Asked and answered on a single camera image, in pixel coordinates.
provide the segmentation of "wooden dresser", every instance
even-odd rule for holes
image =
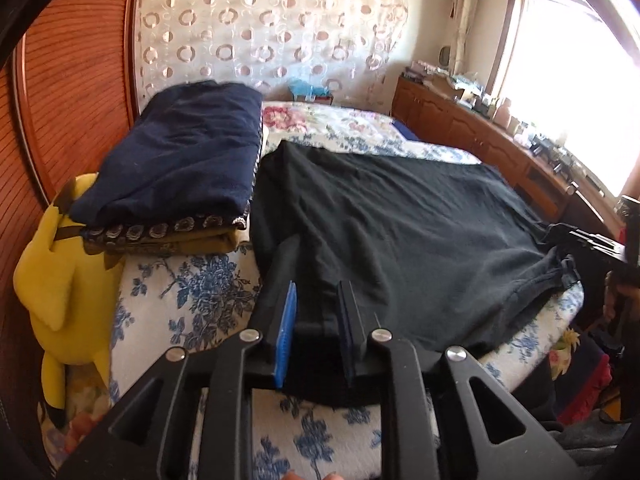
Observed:
[[[503,129],[435,88],[398,79],[391,115],[425,142],[453,146],[495,166],[542,218],[559,221],[575,188]]]

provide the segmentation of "stuffed animal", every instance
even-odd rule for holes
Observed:
[[[80,224],[65,214],[96,176],[78,176],[60,191],[14,272],[15,292],[44,349],[42,389],[58,428],[65,424],[65,365],[94,363],[104,383],[109,381],[111,328],[124,264],[107,270],[103,254],[86,254]]]

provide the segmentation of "metal screw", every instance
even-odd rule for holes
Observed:
[[[186,355],[187,355],[187,352],[185,352],[184,348],[181,348],[179,346],[174,346],[173,348],[169,348],[165,352],[164,357],[166,357],[168,361],[175,363],[178,361],[182,361],[186,357]]]
[[[387,341],[391,341],[392,335],[386,328],[377,328],[371,332],[371,337],[374,341],[386,343]]]
[[[454,362],[464,361],[466,350],[462,346],[450,346],[447,348],[447,359]]]
[[[247,328],[240,333],[240,339],[245,343],[252,343],[260,339],[260,332],[253,328]]]

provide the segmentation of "blue floral pattern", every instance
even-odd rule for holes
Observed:
[[[278,105],[302,111],[306,129],[301,133],[271,128],[265,152],[287,139],[334,152],[479,162],[462,150],[404,140],[388,117],[371,112],[304,103]],[[260,276],[248,237],[236,251],[224,255],[128,256],[111,339],[112,401],[120,399],[170,346],[203,350],[242,330],[259,290]],[[558,341],[583,298],[580,283],[555,294],[532,323],[480,362],[512,391]],[[196,419],[190,480],[196,478],[206,398],[204,392]],[[333,410],[264,390],[254,390],[253,398],[256,480],[278,480],[288,468],[308,480],[321,479],[334,470],[357,480],[380,475],[379,406]],[[431,420],[439,442],[433,411]]]

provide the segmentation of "red cloth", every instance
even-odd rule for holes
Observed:
[[[568,426],[587,418],[593,411],[596,402],[598,402],[600,392],[609,386],[610,382],[611,368],[609,366],[609,356],[603,354],[598,366],[580,393],[571,401],[564,411],[558,415],[558,421]]]

